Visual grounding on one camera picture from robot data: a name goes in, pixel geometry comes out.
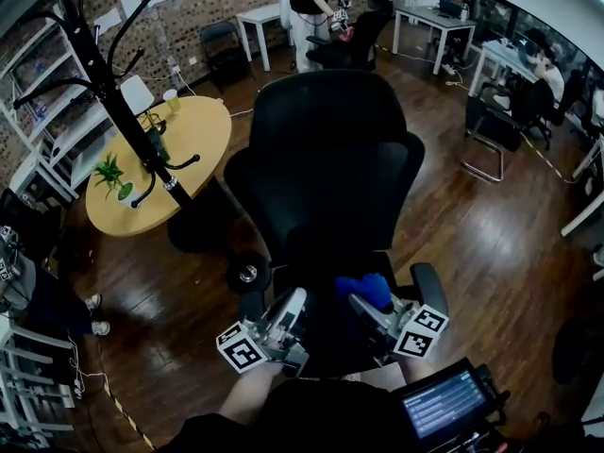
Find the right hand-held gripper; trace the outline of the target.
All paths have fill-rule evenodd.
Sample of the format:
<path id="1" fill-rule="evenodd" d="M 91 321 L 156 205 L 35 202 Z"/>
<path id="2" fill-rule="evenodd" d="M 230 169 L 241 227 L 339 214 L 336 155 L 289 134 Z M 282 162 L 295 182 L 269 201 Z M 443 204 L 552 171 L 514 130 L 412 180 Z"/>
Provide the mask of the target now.
<path id="1" fill-rule="evenodd" d="M 394 356 L 425 359 L 449 324 L 449 317 L 418 301 L 392 299 L 386 311 L 350 294 L 348 302 L 368 334 L 369 354 L 379 366 Z"/>

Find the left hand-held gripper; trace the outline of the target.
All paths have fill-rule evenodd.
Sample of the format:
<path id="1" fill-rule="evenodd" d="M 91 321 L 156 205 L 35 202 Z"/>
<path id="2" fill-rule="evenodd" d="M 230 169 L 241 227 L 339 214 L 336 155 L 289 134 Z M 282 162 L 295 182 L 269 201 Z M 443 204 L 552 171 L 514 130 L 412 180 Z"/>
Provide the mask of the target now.
<path id="1" fill-rule="evenodd" d="M 276 362 L 290 376 L 300 377 L 310 356 L 302 344 L 303 332 L 295 327 L 305 317 L 306 300 L 301 287 L 281 295 L 259 319 L 245 317 L 217 336 L 218 352 L 238 374 Z"/>

